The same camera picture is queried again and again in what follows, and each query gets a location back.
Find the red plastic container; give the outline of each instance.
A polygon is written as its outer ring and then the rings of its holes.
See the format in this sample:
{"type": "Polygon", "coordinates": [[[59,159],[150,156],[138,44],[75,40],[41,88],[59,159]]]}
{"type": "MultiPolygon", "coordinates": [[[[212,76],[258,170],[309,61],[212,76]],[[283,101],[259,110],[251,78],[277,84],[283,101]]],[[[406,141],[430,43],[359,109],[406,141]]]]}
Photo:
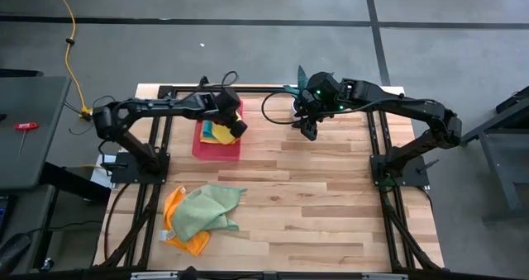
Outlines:
{"type": "MultiPolygon", "coordinates": [[[[239,114],[241,114],[241,118],[243,118],[242,101],[241,106],[239,107],[239,114]]],[[[202,124],[202,122],[197,122],[195,125],[192,149],[193,156],[200,160],[239,161],[239,157],[241,156],[242,138],[233,145],[203,143],[200,141],[202,124]]]]}

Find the red handle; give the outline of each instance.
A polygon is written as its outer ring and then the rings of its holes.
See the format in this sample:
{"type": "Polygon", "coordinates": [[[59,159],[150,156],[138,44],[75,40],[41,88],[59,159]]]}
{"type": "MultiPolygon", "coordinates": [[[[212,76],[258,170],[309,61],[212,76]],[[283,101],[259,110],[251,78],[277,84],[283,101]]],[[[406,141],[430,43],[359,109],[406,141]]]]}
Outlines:
{"type": "Polygon", "coordinates": [[[39,125],[35,122],[29,122],[29,123],[19,123],[15,125],[15,129],[17,131],[30,131],[33,129],[39,128],[39,125]]]}

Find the orange cloth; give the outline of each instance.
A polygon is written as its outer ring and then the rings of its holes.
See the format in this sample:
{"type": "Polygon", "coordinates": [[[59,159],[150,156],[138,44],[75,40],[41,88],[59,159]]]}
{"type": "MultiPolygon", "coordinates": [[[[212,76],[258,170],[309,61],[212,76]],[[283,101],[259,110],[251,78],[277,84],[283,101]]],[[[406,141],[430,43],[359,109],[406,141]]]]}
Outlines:
{"type": "MultiPolygon", "coordinates": [[[[183,188],[183,186],[179,186],[165,200],[164,230],[171,230],[171,218],[173,217],[173,214],[176,212],[176,208],[178,207],[180,202],[185,198],[185,196],[185,189],[183,188]]],[[[163,242],[166,244],[173,245],[176,248],[185,252],[189,252],[194,256],[198,256],[202,252],[204,247],[206,247],[207,242],[209,242],[209,238],[211,238],[211,234],[208,231],[202,230],[185,243],[179,240],[176,236],[170,240],[165,240],[163,242]]]]}

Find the wooden table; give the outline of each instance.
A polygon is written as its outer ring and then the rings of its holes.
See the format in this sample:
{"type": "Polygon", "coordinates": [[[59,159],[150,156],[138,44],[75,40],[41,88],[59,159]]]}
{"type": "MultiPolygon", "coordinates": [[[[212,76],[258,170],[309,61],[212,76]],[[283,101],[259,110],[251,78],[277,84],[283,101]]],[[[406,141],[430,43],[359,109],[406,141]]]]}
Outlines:
{"type": "MultiPolygon", "coordinates": [[[[136,96],[155,98],[158,87],[140,84],[136,96]]],[[[384,90],[403,92],[400,87],[384,90]]],[[[240,93],[248,130],[241,138],[238,162],[195,159],[191,155],[195,122],[174,118],[169,177],[160,194],[148,268],[180,270],[193,265],[199,270],[217,271],[390,271],[379,193],[369,171],[372,150],[365,113],[327,119],[318,125],[317,140],[311,142],[299,130],[267,122],[260,113],[264,96],[240,93]],[[206,183],[245,187],[248,191],[229,215],[241,231],[213,231],[203,253],[194,258],[159,242],[158,231],[165,198],[178,185],[189,192],[206,183]]],[[[289,121],[291,103],[291,97],[279,95],[267,102],[265,110],[276,120],[289,121]]],[[[388,123],[394,145],[413,140],[409,119],[388,114],[388,123]]],[[[146,142],[150,125],[151,119],[142,119],[131,132],[146,142]]],[[[131,227],[138,187],[131,185],[117,203],[108,234],[109,252],[131,227]]],[[[108,208],[116,194],[114,190],[108,208]]],[[[403,187],[403,200],[409,230],[431,259],[442,266],[428,200],[413,187],[403,187]]],[[[94,263],[102,262],[102,238],[94,263]]],[[[143,233],[136,245],[136,258],[142,238],[143,233]]],[[[404,263],[398,235],[396,241],[404,263]]]]}

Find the green towel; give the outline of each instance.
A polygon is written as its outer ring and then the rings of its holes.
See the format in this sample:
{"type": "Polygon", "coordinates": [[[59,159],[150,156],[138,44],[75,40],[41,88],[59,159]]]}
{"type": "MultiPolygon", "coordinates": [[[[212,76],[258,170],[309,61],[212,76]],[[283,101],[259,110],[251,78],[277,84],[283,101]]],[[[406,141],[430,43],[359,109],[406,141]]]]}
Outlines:
{"type": "Polygon", "coordinates": [[[218,185],[204,185],[189,193],[179,204],[171,225],[183,242],[189,241],[201,230],[239,230],[239,226],[226,217],[226,213],[239,204],[246,189],[218,185]]]}

